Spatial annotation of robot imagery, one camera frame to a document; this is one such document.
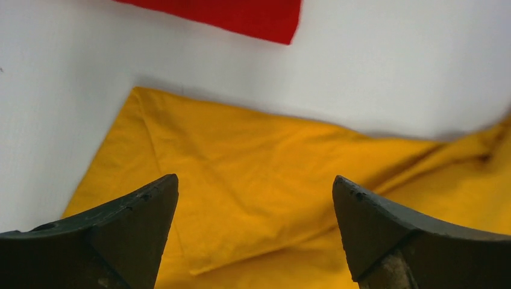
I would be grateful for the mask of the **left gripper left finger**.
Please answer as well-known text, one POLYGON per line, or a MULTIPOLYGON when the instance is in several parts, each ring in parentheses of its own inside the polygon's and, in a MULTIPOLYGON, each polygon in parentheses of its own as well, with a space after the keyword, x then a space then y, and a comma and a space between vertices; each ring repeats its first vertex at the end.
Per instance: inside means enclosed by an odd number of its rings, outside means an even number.
POLYGON ((30 231, 1 234, 2 288, 154 288, 178 202, 165 175, 30 231))

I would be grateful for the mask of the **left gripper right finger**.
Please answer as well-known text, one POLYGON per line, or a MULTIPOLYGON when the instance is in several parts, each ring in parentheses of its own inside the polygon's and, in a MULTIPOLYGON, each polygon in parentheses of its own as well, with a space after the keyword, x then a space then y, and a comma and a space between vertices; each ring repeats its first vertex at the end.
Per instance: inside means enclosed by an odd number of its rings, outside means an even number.
POLYGON ((333 203, 360 288, 509 288, 510 236, 422 214, 338 176, 333 203))

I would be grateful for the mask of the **yellow t shirt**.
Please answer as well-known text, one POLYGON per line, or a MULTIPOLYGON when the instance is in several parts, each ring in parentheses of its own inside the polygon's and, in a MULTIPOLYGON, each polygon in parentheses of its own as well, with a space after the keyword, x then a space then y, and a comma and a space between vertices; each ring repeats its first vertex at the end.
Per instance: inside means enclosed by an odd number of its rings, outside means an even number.
POLYGON ((157 288, 355 288, 337 175, 422 213, 510 233, 510 118, 454 141, 372 138, 136 87, 75 190, 71 216, 174 173, 157 288))

